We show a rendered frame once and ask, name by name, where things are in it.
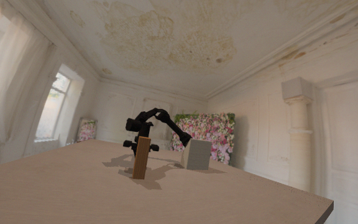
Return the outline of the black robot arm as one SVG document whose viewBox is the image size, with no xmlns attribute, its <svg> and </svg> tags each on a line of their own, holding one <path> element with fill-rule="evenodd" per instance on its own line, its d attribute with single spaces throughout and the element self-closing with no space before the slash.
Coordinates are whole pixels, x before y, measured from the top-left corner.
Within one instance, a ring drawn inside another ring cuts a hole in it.
<svg viewBox="0 0 358 224">
<path fill-rule="evenodd" d="M 156 116 L 157 113 L 160 113 L 158 116 Z M 171 119 L 170 115 L 167 111 L 163 109 L 157 109 L 154 108 L 148 112 L 140 112 L 138 117 L 136 119 L 127 119 L 126 123 L 126 131 L 133 131 L 133 132 L 140 132 L 149 134 L 150 127 L 154 126 L 152 122 L 146 123 L 146 121 L 151 118 L 152 116 L 155 116 L 157 120 L 160 120 L 163 123 L 166 123 L 180 138 L 180 141 L 182 142 L 183 146 L 186 147 L 189 140 L 192 138 L 188 133 L 183 132 Z"/>
</svg>

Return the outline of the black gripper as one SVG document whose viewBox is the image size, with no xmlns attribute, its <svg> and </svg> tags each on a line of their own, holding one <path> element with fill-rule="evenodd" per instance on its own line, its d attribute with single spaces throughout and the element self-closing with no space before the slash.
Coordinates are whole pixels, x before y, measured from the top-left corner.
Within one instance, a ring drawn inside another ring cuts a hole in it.
<svg viewBox="0 0 358 224">
<path fill-rule="evenodd" d="M 133 150 L 134 151 L 134 157 L 135 157 L 135 155 L 136 155 L 136 150 L 137 150 L 137 145 L 138 145 L 138 139 L 139 139 L 139 136 L 142 136 L 142 137 L 146 137 L 146 138 L 148 138 L 149 137 L 149 134 L 145 134 L 145 133 L 138 133 L 138 137 L 137 137 L 137 143 L 132 143 L 132 141 L 127 141 L 127 140 L 125 140 L 124 141 L 124 144 L 123 144 L 123 146 L 124 147 L 130 147 L 131 146 L 131 150 Z M 150 145 L 150 149 L 149 149 L 149 152 L 151 152 L 150 150 L 153 150 L 153 151 L 159 151 L 159 147 L 157 146 L 157 145 L 154 145 L 154 144 L 151 144 Z"/>
</svg>

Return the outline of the dark brown wooden post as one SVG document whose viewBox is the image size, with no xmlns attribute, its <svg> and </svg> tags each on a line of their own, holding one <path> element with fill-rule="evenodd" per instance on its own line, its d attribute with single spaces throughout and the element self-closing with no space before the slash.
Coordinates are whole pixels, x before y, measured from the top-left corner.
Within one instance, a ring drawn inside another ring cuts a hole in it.
<svg viewBox="0 0 358 224">
<path fill-rule="evenodd" d="M 132 178 L 145 179 L 151 139 L 139 136 L 138 141 Z"/>
</svg>

